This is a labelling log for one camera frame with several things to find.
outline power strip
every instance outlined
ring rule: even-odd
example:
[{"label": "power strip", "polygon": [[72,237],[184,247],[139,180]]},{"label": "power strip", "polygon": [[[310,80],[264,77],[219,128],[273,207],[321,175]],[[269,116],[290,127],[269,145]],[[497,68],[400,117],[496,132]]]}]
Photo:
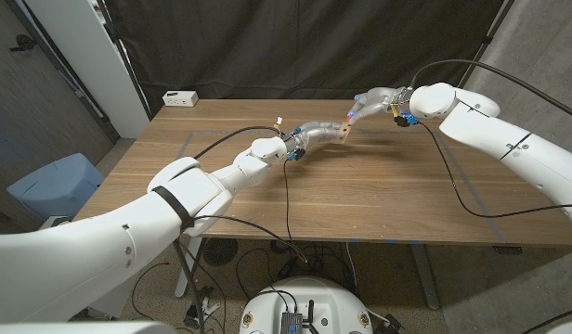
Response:
[{"label": "power strip", "polygon": [[162,99],[169,107],[193,107],[199,100],[195,91],[168,91]]}]

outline cable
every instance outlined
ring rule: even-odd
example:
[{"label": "cable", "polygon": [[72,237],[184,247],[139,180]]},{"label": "cable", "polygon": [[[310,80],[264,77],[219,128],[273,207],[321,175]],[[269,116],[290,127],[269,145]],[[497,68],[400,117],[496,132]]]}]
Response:
[{"label": "cable", "polygon": [[436,149],[438,149],[438,153],[441,155],[441,158],[443,158],[443,162],[445,163],[445,168],[447,168],[447,173],[449,174],[449,178],[451,179],[451,184],[453,185],[453,190],[455,190],[455,195],[457,196],[457,199],[460,201],[460,204],[462,205],[462,207],[467,212],[473,214],[474,216],[482,217],[482,218],[501,218],[501,217],[508,217],[508,216],[517,215],[517,214],[538,212],[538,211],[551,210],[551,209],[572,208],[572,204],[564,204],[564,205],[551,205],[551,206],[539,207],[539,208],[535,208],[535,209],[522,210],[519,212],[508,212],[508,213],[503,213],[503,214],[480,214],[480,213],[476,213],[476,212],[471,211],[463,203],[462,197],[460,196],[460,192],[457,190],[457,185],[455,184],[455,179],[453,179],[453,175],[451,174],[451,170],[449,168],[449,164],[447,163],[447,159],[445,159],[445,155],[443,154],[441,147],[438,145],[438,141],[436,140],[435,134],[433,134],[431,129],[429,129],[428,126],[426,126],[426,124],[424,124],[423,122],[418,122],[418,124],[422,125],[426,129],[426,131],[428,131],[428,133],[431,135],[433,140],[435,141]]},{"label": "cable", "polygon": [[290,242],[293,243],[293,235],[290,234],[290,224],[288,223],[288,212],[290,211],[290,198],[288,195],[288,176],[286,175],[286,162],[284,161],[284,184],[286,185],[286,230],[288,230],[288,238]]},{"label": "cable", "polygon": [[271,130],[271,131],[277,133],[278,135],[280,134],[280,130],[278,130],[278,129],[274,128],[274,127],[271,127],[271,126],[249,126],[249,127],[246,127],[246,128],[242,128],[242,129],[240,129],[240,130],[237,130],[237,131],[233,132],[233,133],[230,134],[230,135],[227,135],[227,136],[225,136],[225,137],[219,139],[218,141],[216,141],[215,143],[213,143],[213,144],[210,145],[209,147],[205,148],[203,151],[201,151],[201,152],[200,152],[199,154],[197,154],[195,157],[193,157],[193,159],[197,160],[197,159],[201,158],[202,155],[204,155],[205,153],[207,153],[210,149],[216,147],[218,144],[222,143],[223,141],[225,141],[225,140],[231,138],[233,135],[237,135],[237,134],[240,134],[241,132],[245,132],[245,131],[249,131],[249,130]]},{"label": "cable", "polygon": [[521,79],[518,79],[518,78],[512,76],[511,74],[509,74],[509,73],[507,73],[507,72],[501,71],[501,70],[499,70],[499,69],[497,69],[497,68],[494,68],[494,67],[492,67],[492,66],[490,66],[490,65],[488,65],[488,64],[485,64],[485,63],[481,63],[481,62],[479,62],[479,61],[466,60],[466,59],[447,59],[447,60],[440,60],[440,61],[432,62],[432,63],[430,63],[430,64],[428,64],[428,65],[422,67],[421,69],[419,69],[419,70],[416,72],[416,74],[414,74],[414,77],[412,78],[412,81],[411,81],[411,83],[409,84],[409,86],[410,86],[410,87],[413,87],[413,86],[416,84],[416,80],[418,79],[418,75],[419,75],[422,71],[424,71],[424,70],[426,70],[426,69],[428,69],[428,68],[430,68],[430,67],[432,67],[432,66],[436,66],[436,65],[440,65],[440,64],[448,64],[448,63],[472,64],[472,65],[481,67],[481,68],[483,68],[483,69],[489,70],[489,71],[491,71],[491,72],[493,72],[493,73],[496,73],[496,74],[500,75],[501,77],[503,77],[503,78],[505,78],[505,79],[508,79],[508,80],[510,80],[510,81],[512,81],[512,82],[514,82],[514,83],[516,83],[516,84],[519,84],[520,86],[524,87],[524,88],[527,89],[528,91],[530,91],[530,92],[534,93],[535,95],[537,95],[537,96],[543,98],[544,100],[546,100],[546,101],[548,101],[549,103],[551,103],[553,106],[557,107],[558,109],[560,109],[560,110],[562,110],[562,111],[564,111],[564,112],[566,112],[567,114],[569,114],[569,115],[572,116],[572,109],[571,109],[571,108],[567,107],[566,105],[564,105],[563,103],[559,102],[558,100],[556,100],[556,99],[552,98],[551,96],[545,94],[544,92],[540,91],[538,88],[532,86],[532,85],[529,84],[529,83],[526,83],[525,81],[523,81],[523,80],[521,80]]},{"label": "cable", "polygon": [[193,256],[193,254],[189,251],[189,249],[187,247],[185,247],[185,245],[183,245],[183,243],[181,243],[181,247],[183,248],[183,250],[185,250],[187,252],[189,257],[193,260],[193,270],[192,271],[195,272],[196,268],[200,268],[208,277],[210,277],[210,279],[212,279],[214,284],[216,284],[216,286],[220,290],[220,294],[222,294],[222,301],[224,302],[224,321],[223,321],[224,325],[222,326],[222,328],[225,328],[227,326],[227,295],[224,294],[222,287],[220,287],[220,284],[218,284],[218,282],[215,280],[215,278],[210,273],[208,273],[208,271],[205,270],[205,268],[203,268],[197,262],[197,260],[195,260],[195,256]]},{"label": "cable", "polygon": [[534,331],[534,330],[536,330],[536,329],[538,329],[538,328],[542,328],[542,327],[544,327],[544,326],[550,324],[551,322],[554,322],[554,321],[556,321],[556,320],[558,320],[558,319],[560,319],[560,318],[563,318],[563,317],[565,317],[565,316],[567,316],[567,315],[572,315],[572,310],[571,310],[571,311],[568,311],[568,312],[564,312],[564,313],[561,314],[561,315],[557,315],[557,316],[555,316],[554,318],[548,319],[548,320],[544,321],[543,323],[541,323],[541,324],[539,324],[539,325],[537,325],[537,326],[534,326],[533,328],[530,328],[530,329],[526,330],[525,332],[523,332],[523,334],[531,333],[532,331]]},{"label": "cable", "polygon": [[145,276],[145,275],[148,273],[148,271],[150,271],[150,270],[156,268],[156,267],[159,266],[159,265],[169,265],[169,264],[170,264],[170,263],[157,263],[157,264],[154,264],[153,266],[151,266],[150,268],[148,268],[148,270],[146,270],[146,271],[144,272],[144,274],[142,274],[142,275],[137,279],[136,284],[134,285],[134,289],[131,291],[131,305],[134,307],[134,310],[136,310],[136,312],[137,312],[139,315],[141,315],[141,316],[136,317],[136,318],[134,318],[133,320],[138,319],[138,318],[140,318],[140,317],[146,317],[146,318],[149,318],[149,320],[154,321],[154,318],[153,318],[153,317],[151,317],[151,316],[149,316],[149,315],[145,315],[145,314],[143,314],[141,311],[139,311],[139,310],[137,309],[137,306],[136,306],[136,288],[137,288],[137,283],[139,283],[139,281],[141,280],[141,278],[142,278],[143,276]]},{"label": "cable", "polygon": [[313,259],[315,258],[319,258],[319,257],[332,257],[334,259],[336,259],[339,264],[342,266],[342,273],[343,273],[343,277],[344,277],[344,283],[340,284],[342,286],[345,286],[348,290],[350,290],[352,293],[358,295],[358,288],[354,283],[354,277],[352,275],[352,270],[350,269],[350,267],[348,266],[348,264],[343,260],[342,257],[337,256],[335,254],[335,252],[327,246],[319,246],[322,249],[326,249],[328,251],[330,251],[331,254],[318,254],[316,247],[313,246],[307,246],[305,248],[303,248],[303,251],[308,250],[308,249],[314,249],[315,250],[315,254],[311,254],[309,255],[309,263],[307,264],[309,266],[309,270],[306,270],[304,268],[298,267],[298,269],[300,269],[303,272],[308,272],[308,273],[316,273],[319,274],[320,276],[329,279],[332,282],[338,282],[337,279],[328,276],[326,274],[324,274],[323,272],[323,268],[320,268],[320,270],[317,270],[316,266],[311,266],[311,264],[314,262]]},{"label": "cable", "polygon": [[348,252],[348,258],[350,259],[350,265],[352,266],[352,274],[354,274],[354,285],[358,289],[358,281],[357,281],[357,270],[354,268],[354,262],[352,262],[352,255],[350,255],[350,247],[348,243],[345,243],[345,250]]},{"label": "cable", "polygon": [[178,258],[178,261],[181,263],[181,267],[183,268],[183,273],[187,277],[188,287],[191,290],[191,294],[193,295],[193,303],[195,304],[195,309],[197,310],[198,324],[200,324],[200,334],[205,334],[202,302],[200,301],[200,296],[198,296],[197,294],[197,288],[195,288],[195,279],[193,279],[193,274],[189,270],[189,266],[187,265],[187,261],[185,260],[185,255],[181,250],[181,242],[179,241],[178,238],[176,238],[175,241],[173,241],[173,247],[175,248],[176,257]]},{"label": "cable", "polygon": [[292,300],[294,301],[294,312],[295,312],[295,313],[298,312],[298,302],[296,301],[296,299],[294,298],[294,296],[293,296],[290,292],[288,292],[288,291],[273,289],[273,290],[268,290],[268,291],[259,292],[259,293],[257,293],[257,295],[255,295],[255,297],[262,296],[262,295],[265,295],[265,294],[268,294],[268,293],[273,293],[273,292],[276,292],[276,293],[278,293],[279,295],[280,295],[281,293],[285,293],[285,294],[289,295],[290,298],[292,298]]},{"label": "cable", "polygon": [[375,312],[369,310],[369,308],[367,308],[367,311],[370,314],[372,314],[372,315],[378,317],[379,319],[383,320],[387,324],[387,326],[389,326],[389,324],[391,324],[391,321],[389,321],[389,319],[387,319],[386,317],[376,314]]},{"label": "cable", "polygon": [[266,229],[265,227],[262,227],[260,225],[251,223],[251,222],[247,222],[244,221],[242,219],[239,218],[234,218],[234,217],[228,217],[228,216],[224,216],[224,215],[201,215],[201,216],[197,216],[195,218],[193,218],[194,221],[198,220],[198,219],[203,219],[203,218],[221,218],[221,219],[227,219],[233,222],[237,222],[237,223],[241,223],[241,224],[245,224],[245,225],[249,225],[255,228],[258,228],[266,233],[268,233],[270,236],[276,238],[277,240],[281,241],[282,243],[284,243],[286,246],[290,247],[293,251],[295,251],[299,257],[301,258],[301,260],[303,260],[305,263],[308,262],[308,259],[305,257],[305,254],[302,253],[296,246],[294,246],[292,243],[284,240],[283,238],[278,237],[275,233],[273,233],[272,231]]},{"label": "cable", "polygon": [[[239,282],[239,287],[242,290],[242,292],[245,294],[245,296],[247,297],[247,302],[251,300],[251,297],[249,297],[249,294],[247,293],[247,291],[245,290],[245,287],[242,285],[241,282],[241,277],[239,276],[239,264],[241,264],[242,259],[247,256],[249,253],[254,252],[254,251],[262,251],[265,255],[266,255],[266,259],[267,259],[267,276],[269,277],[269,286],[276,291],[276,289],[274,288],[274,286],[272,285],[272,282],[274,282],[274,277],[271,275],[271,270],[269,270],[269,254],[267,253],[267,250],[264,249],[252,249],[247,251],[246,253],[242,254],[242,256],[239,258],[239,260],[237,261],[237,266],[235,267],[235,271],[237,273],[237,282]],[[284,299],[284,296],[282,296],[279,292],[278,292],[279,296],[282,298],[282,300],[284,301],[284,304],[286,305],[286,312],[288,311],[288,303],[286,302],[286,300]]]}]

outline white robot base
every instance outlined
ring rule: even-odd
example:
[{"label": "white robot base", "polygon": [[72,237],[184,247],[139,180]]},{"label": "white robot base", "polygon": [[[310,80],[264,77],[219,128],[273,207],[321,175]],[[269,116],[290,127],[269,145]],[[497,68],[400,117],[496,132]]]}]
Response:
[{"label": "white robot base", "polygon": [[365,305],[347,289],[327,279],[297,276],[253,297],[242,313],[239,333],[371,334],[372,325]]}]

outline black backdrop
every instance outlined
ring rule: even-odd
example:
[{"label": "black backdrop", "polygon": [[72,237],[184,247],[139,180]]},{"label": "black backdrop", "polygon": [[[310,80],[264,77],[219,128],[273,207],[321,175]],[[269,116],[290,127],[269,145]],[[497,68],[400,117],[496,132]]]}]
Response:
[{"label": "black backdrop", "polygon": [[[474,57],[502,0],[108,0],[152,113],[200,98],[352,98]],[[443,65],[418,84],[457,84]]]}]

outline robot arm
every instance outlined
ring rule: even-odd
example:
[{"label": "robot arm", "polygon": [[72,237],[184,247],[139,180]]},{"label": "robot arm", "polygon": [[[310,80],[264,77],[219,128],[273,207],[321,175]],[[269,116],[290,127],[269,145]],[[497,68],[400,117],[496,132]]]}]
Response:
[{"label": "robot arm", "polygon": [[185,231],[198,236],[271,164],[343,136],[339,124],[312,122],[295,134],[253,142],[233,163],[206,173],[192,158],[172,162],[148,193],[72,224],[0,236],[0,323],[66,321],[133,276]]},{"label": "robot arm", "polygon": [[[497,119],[501,109],[491,99],[446,83],[415,91],[405,87],[375,89],[366,94],[366,103],[357,101],[348,114],[350,124],[375,110],[394,112],[402,126],[416,123],[416,119],[442,119],[439,129],[445,135],[498,159],[554,203],[572,204],[572,153]],[[572,207],[562,210],[572,220]]]}]

